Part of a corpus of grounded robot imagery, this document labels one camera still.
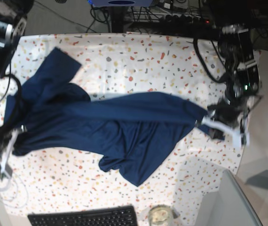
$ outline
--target keyboard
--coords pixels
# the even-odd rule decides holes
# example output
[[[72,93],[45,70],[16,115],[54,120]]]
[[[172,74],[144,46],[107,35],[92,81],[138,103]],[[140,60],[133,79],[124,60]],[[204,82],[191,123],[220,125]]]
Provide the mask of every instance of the keyboard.
[[[133,206],[103,210],[30,214],[32,226],[138,226]]]

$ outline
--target table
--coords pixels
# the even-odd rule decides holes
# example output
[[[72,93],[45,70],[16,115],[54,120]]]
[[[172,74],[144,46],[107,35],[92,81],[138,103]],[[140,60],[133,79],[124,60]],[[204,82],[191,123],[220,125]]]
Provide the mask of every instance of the table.
[[[213,83],[204,73],[192,39],[172,36],[128,33],[22,37],[12,60],[12,73],[24,83],[54,47],[82,64],[72,82],[86,90],[92,100],[161,91],[206,108],[225,90],[224,84]],[[221,76],[224,69],[211,42],[200,41],[199,48],[211,73]],[[0,96],[7,84],[6,79],[0,80]],[[15,91],[11,84],[9,92]],[[5,100],[0,105],[0,121],[4,107]],[[194,225],[202,197],[218,190],[224,169],[236,174],[242,153],[231,146],[229,137],[223,142],[212,141],[194,129],[147,181],[135,187],[118,171],[101,171],[99,154],[49,148],[9,159],[18,186],[13,183],[3,197],[17,194],[13,202],[6,202],[14,207],[7,206],[8,213],[17,216],[132,204],[139,225],[148,225],[150,208],[166,204],[180,214],[175,221],[178,225]]]

